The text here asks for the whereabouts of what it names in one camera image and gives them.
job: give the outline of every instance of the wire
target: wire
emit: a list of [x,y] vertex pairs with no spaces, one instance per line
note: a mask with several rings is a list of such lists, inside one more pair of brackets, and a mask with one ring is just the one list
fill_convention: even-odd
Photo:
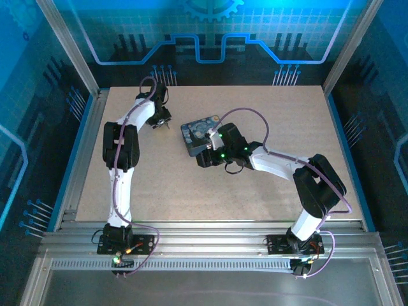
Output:
[[311,242],[310,245],[313,246],[313,249],[316,251],[316,254],[317,254],[317,259],[316,260],[318,260],[319,259],[319,253],[320,253],[320,247],[317,247],[314,242]]
[[304,275],[304,276],[302,277],[302,278],[304,278],[304,279],[319,274],[319,273],[327,266],[327,264],[329,263],[329,261],[330,261],[331,258],[333,257],[334,249],[335,249],[335,246],[336,246],[336,242],[335,242],[335,238],[334,238],[333,233],[332,233],[331,231],[320,231],[320,233],[327,233],[327,234],[329,234],[329,235],[331,236],[331,240],[333,241],[333,245],[332,245],[330,254],[329,254],[329,256],[327,257],[326,261],[324,262],[323,266],[321,266],[321,268],[320,268],[319,270],[317,270],[316,272],[313,272],[312,274]]
[[339,199],[340,199],[341,201],[343,201],[343,203],[346,205],[347,210],[335,210],[335,211],[333,211],[333,212],[328,212],[327,215],[325,215],[325,216],[322,218],[322,221],[320,222],[320,224],[317,226],[317,230],[323,225],[323,223],[325,222],[325,220],[327,219],[328,216],[330,216],[330,215],[332,215],[332,214],[351,214],[351,212],[353,212],[353,208],[351,207],[350,203],[344,198],[344,196],[343,196],[343,195],[340,193],[340,191],[334,186],[334,184],[333,184],[332,182],[330,182],[330,180],[326,177],[326,175],[324,175],[323,173],[321,173],[315,166],[309,164],[309,163],[306,162],[306,161],[302,161],[301,159],[297,159],[297,158],[295,158],[295,157],[287,156],[287,155],[282,154],[282,153],[276,153],[276,152],[269,151],[269,150],[266,148],[266,141],[268,140],[268,137],[269,137],[269,124],[268,124],[268,121],[266,121],[265,117],[264,117],[261,113],[259,113],[257,110],[254,110],[254,109],[249,108],[249,107],[238,107],[238,108],[234,108],[233,110],[230,110],[229,112],[226,112],[225,115],[223,115],[223,116],[221,117],[221,119],[215,124],[215,126],[214,126],[214,128],[213,128],[213,131],[215,131],[215,129],[217,128],[217,126],[221,123],[221,121],[222,121],[223,119],[225,119],[225,117],[227,117],[230,113],[233,113],[233,112],[236,112],[236,111],[239,111],[239,110],[248,110],[248,111],[250,111],[250,112],[256,113],[258,116],[261,117],[262,121],[265,123],[265,126],[266,126],[266,135],[265,135],[265,138],[264,138],[264,140],[263,140],[262,147],[263,147],[263,150],[264,150],[266,153],[268,153],[268,154],[270,154],[270,155],[273,155],[273,156],[277,156],[277,157],[283,158],[283,159],[287,159],[287,160],[289,160],[289,161],[294,161],[294,162],[296,162],[296,163],[300,163],[300,164],[302,164],[302,165],[308,167],[308,168],[311,169],[314,173],[316,173],[316,174],[333,190],[333,192],[339,197]]
[[228,174],[232,174],[232,175],[241,173],[241,171],[242,171],[243,168],[244,168],[244,166],[242,166],[241,169],[239,169],[238,171],[236,171],[236,172],[230,172],[230,171],[227,170],[228,165],[229,165],[229,164],[225,164],[225,167],[224,167],[225,172],[228,173]]
[[99,244],[99,242],[94,242],[94,238],[95,238],[96,234],[98,234],[100,231],[102,231],[102,229],[97,230],[97,231],[92,235],[91,242],[92,242],[93,244]]
[[122,123],[122,127],[120,128],[120,133],[119,133],[119,141],[118,141],[118,145],[117,145],[117,150],[116,150],[116,154],[115,154],[115,160],[113,162],[113,168],[115,170],[115,179],[113,180],[113,192],[112,192],[112,197],[113,197],[113,209],[115,210],[116,214],[118,215],[119,219],[121,219],[122,221],[135,226],[135,227],[139,227],[139,228],[145,228],[148,230],[152,230],[155,231],[157,233],[157,239],[156,239],[156,243],[153,245],[152,251],[149,253],[149,255],[147,255],[147,257],[142,261],[142,263],[140,263],[140,265],[135,268],[133,271],[129,272],[129,273],[124,273],[124,275],[132,275],[134,273],[136,273],[137,271],[139,271],[142,266],[146,263],[146,261],[149,260],[149,258],[151,257],[151,255],[153,254],[154,250],[156,249],[159,241],[160,241],[160,232],[157,228],[153,227],[153,226],[147,226],[144,224],[138,224],[138,223],[134,223],[132,221],[126,220],[125,217],[119,212],[118,208],[117,208],[117,203],[116,203],[116,187],[117,187],[117,181],[118,181],[118,177],[119,177],[119,170],[117,167],[117,161],[119,159],[119,154],[120,154],[120,148],[122,147],[122,142],[123,142],[123,133],[125,130],[125,126],[126,123],[128,123],[129,117],[131,116],[131,114],[140,106],[142,106],[143,104],[145,104],[146,102],[149,101],[149,99],[154,95],[154,93],[156,92],[157,89],[157,82],[156,80],[151,77],[151,76],[146,76],[145,78],[143,78],[143,80],[140,82],[139,85],[139,92],[142,92],[142,85],[146,80],[153,80],[153,89],[152,91],[149,93],[149,95],[140,103],[138,103],[137,105],[135,105],[134,107],[132,107],[132,109],[130,109],[130,111],[126,114],[125,119]]

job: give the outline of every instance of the gear graphic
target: gear graphic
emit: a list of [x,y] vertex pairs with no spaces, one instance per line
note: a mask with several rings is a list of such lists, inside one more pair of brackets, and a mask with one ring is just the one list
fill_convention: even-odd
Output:
[[243,5],[243,0],[181,0],[180,4],[185,13],[190,13],[191,18],[198,17],[200,21],[221,21],[223,17],[229,18],[230,13],[236,13],[237,6]]
[[35,0],[3,0],[2,4],[23,31],[35,24],[37,19]]

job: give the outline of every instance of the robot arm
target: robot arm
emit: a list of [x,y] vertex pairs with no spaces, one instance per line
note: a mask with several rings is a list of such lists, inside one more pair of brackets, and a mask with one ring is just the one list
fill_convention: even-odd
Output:
[[227,167],[228,164],[236,162],[242,168],[266,171],[295,183],[303,210],[300,217],[288,229],[286,241],[283,242],[291,247],[291,253],[299,253],[308,245],[308,241],[313,238],[324,217],[340,200],[323,180],[316,181],[317,174],[299,161],[315,166],[342,195],[346,193],[346,188],[339,176],[327,159],[320,154],[310,159],[289,155],[295,161],[279,157],[279,154],[277,156],[273,153],[268,154],[262,143],[247,143],[233,123],[226,124],[215,132],[210,130],[209,138],[211,148],[196,156],[199,166],[206,168],[226,163]]
[[[146,102],[144,101],[149,93],[140,93],[131,108],[131,110],[134,109],[133,112],[128,112],[116,122],[107,122],[104,126],[103,161],[108,167],[111,197],[108,222],[103,228],[103,235],[101,236],[103,241],[99,243],[98,254],[115,254],[116,252],[123,252],[125,249],[133,250],[136,245],[129,222],[132,221],[130,212],[131,180],[140,157],[138,132],[145,123],[155,129],[167,125],[168,121],[171,120],[170,112],[164,107],[164,104],[166,104],[164,102],[166,91],[166,86],[157,84],[154,95]],[[120,129],[125,119],[127,119],[127,122],[124,126],[123,141],[117,161],[117,183],[114,189],[115,155],[119,143]],[[117,204],[116,209],[113,204],[113,197],[115,197]],[[142,253],[139,252],[138,254],[149,253],[149,250],[139,249],[137,251],[140,250],[142,250]]]

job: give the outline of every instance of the wooden board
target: wooden board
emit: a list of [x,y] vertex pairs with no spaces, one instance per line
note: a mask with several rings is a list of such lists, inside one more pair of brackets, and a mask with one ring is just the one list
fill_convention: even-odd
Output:
[[[229,175],[223,166],[200,168],[184,145],[180,126],[248,106],[270,125],[268,147],[298,156],[325,155],[347,188],[354,208],[341,219],[362,219],[339,141],[320,86],[170,87],[170,129],[145,125],[139,133],[140,161],[133,175],[133,220],[294,221],[302,210],[294,183],[269,173],[244,170]],[[102,160],[103,126],[133,105],[138,87],[112,87],[99,128],[78,207],[78,221],[105,221],[110,205],[108,169]],[[265,125],[251,112],[236,112],[234,122],[248,142],[262,142]],[[345,209],[343,203],[337,209]]]

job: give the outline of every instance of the enclosure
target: enclosure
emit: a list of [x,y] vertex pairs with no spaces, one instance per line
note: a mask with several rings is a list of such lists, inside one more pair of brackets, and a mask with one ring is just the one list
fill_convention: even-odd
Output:
[[[404,305],[407,12],[397,0],[0,0],[2,303]],[[92,243],[110,213],[104,126],[149,92],[145,77],[167,87],[171,120],[138,132],[130,212],[161,241],[116,280]],[[294,183],[204,169],[187,150],[186,135],[207,132],[192,122],[245,107],[268,122],[268,148],[326,156],[347,189],[353,211],[323,224],[336,243],[322,234],[314,269],[335,251],[313,278],[264,245],[302,212]],[[229,122],[264,140],[256,114]]]

